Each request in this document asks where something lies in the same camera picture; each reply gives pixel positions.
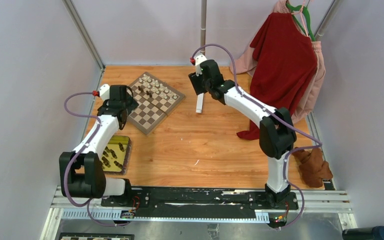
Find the wooden folding chess board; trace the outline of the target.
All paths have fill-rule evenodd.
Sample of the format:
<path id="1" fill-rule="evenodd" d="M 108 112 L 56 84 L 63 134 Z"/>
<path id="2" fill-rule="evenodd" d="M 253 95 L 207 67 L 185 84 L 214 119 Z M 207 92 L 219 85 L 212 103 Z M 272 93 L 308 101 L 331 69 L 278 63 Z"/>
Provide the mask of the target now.
<path id="1" fill-rule="evenodd" d="M 185 99 L 185 95 L 149 72 L 144 72 L 130 85 L 138 106 L 128 122 L 144 135 L 149 135 Z"/>

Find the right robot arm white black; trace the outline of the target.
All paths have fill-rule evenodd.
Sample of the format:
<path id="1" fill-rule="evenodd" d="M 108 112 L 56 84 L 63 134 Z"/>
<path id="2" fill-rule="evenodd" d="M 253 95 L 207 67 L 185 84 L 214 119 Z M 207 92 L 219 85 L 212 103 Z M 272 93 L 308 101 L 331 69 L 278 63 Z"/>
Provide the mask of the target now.
<path id="1" fill-rule="evenodd" d="M 257 126 L 259 146 L 268 159 L 265 201 L 270 208 L 278 209 L 291 191 L 289 155 L 297 140 L 289 111 L 266 105 L 243 91 L 235 81 L 225 80 L 213 59 L 200 54 L 190 62 L 195 71 L 188 77 L 197 95 L 209 93 L 214 100 L 239 111 Z"/>

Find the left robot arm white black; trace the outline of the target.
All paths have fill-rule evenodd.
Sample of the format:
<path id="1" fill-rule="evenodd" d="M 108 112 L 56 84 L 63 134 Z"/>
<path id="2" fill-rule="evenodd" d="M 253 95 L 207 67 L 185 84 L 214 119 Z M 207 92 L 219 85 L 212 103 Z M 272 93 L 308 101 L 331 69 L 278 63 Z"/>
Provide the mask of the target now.
<path id="1" fill-rule="evenodd" d="M 112 197 L 126 207 L 134 197 L 130 181 L 105 176 L 101 158 L 113 135 L 125 127 L 138 103 L 127 85 L 104 84 L 90 94 L 103 103 L 93 116 L 95 123 L 86 137 L 72 151 L 65 151 L 59 157 L 61 192 L 76 207 L 84 207 L 102 197 Z"/>

